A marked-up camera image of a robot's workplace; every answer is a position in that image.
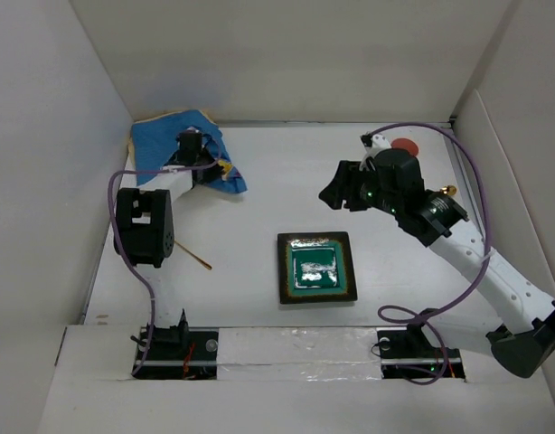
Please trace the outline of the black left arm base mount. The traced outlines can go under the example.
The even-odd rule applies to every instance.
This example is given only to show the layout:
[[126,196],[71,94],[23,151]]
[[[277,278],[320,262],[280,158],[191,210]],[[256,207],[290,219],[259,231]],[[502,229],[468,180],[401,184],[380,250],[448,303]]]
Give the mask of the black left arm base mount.
[[178,325],[155,328],[145,355],[148,329],[131,340],[136,344],[132,376],[137,380],[209,381],[217,379],[220,329],[189,327],[185,312]]

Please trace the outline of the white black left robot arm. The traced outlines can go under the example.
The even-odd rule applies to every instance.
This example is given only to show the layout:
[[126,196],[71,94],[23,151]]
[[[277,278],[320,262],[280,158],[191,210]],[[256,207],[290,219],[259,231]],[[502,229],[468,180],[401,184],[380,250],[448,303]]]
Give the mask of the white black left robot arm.
[[136,187],[121,187],[108,194],[108,208],[116,253],[149,296],[149,319],[142,337],[134,341],[148,350],[160,348],[170,358],[189,350],[188,325],[177,300],[165,262],[175,246],[173,202],[204,180],[220,172],[221,147],[212,135],[188,128],[176,138],[177,149],[153,169],[123,170],[121,175],[149,179]]

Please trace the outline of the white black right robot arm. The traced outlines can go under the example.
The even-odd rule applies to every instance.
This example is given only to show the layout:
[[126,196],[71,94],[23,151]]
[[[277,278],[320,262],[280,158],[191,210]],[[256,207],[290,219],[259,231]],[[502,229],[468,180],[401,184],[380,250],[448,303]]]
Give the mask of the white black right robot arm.
[[340,161],[319,199],[333,210],[377,209],[448,262],[494,309],[494,321],[427,308],[412,316],[406,345],[418,356],[436,348],[490,354],[507,372],[531,377],[555,350],[555,299],[539,290],[486,242],[450,196],[424,185],[419,161],[388,148]]

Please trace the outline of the blue pikachu cloth napkin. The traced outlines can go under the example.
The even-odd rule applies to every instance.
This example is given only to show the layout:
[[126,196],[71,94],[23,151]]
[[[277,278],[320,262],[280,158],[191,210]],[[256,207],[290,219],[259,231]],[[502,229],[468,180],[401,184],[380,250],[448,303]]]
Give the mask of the blue pikachu cloth napkin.
[[[193,167],[168,164],[172,153],[177,150],[177,135],[188,129],[212,137],[213,142],[207,146],[215,158],[212,164]],[[222,140],[222,132],[199,110],[174,112],[134,123],[130,129],[129,146],[134,150],[136,185],[141,190],[168,189],[174,201],[195,187],[192,171],[206,169],[218,163],[220,178],[203,185],[223,193],[247,191],[245,180],[230,160]]]

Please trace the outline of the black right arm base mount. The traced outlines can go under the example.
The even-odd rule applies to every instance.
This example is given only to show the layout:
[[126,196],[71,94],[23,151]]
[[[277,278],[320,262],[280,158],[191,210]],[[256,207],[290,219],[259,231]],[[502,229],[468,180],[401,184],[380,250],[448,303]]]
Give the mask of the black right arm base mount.
[[466,378],[460,351],[447,348],[448,362],[445,363],[441,350],[430,344],[419,330],[377,327],[376,338],[371,354],[381,361],[384,380],[429,382],[435,378]]

